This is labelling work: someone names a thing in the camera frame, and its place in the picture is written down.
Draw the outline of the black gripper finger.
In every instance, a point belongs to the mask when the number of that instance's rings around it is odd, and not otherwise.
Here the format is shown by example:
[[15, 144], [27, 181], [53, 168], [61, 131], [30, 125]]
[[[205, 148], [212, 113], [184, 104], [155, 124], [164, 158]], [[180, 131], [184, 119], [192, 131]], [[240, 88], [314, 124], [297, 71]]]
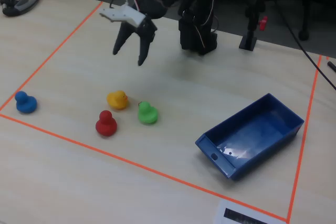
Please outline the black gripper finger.
[[116, 55], [119, 52], [119, 50], [121, 49], [121, 47], [124, 45], [126, 40], [133, 33], [137, 33], [137, 31], [138, 31], [138, 29], [136, 27], [132, 26], [131, 24], [129, 24], [127, 22], [121, 23], [112, 53], [114, 55]]
[[151, 42], [155, 37], [157, 27], [153, 23], [144, 23], [141, 25], [137, 33], [140, 37], [140, 53], [138, 58], [138, 66], [141, 66], [146, 60]]

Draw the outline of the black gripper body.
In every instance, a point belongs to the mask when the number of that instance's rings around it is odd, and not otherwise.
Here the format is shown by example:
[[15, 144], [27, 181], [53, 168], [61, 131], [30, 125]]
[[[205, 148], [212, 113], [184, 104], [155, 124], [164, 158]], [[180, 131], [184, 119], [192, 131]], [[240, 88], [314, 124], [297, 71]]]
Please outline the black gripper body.
[[138, 30], [142, 33], [154, 33], [157, 31], [153, 20], [160, 19], [167, 13], [167, 8], [159, 0], [134, 0], [134, 8], [145, 15]]

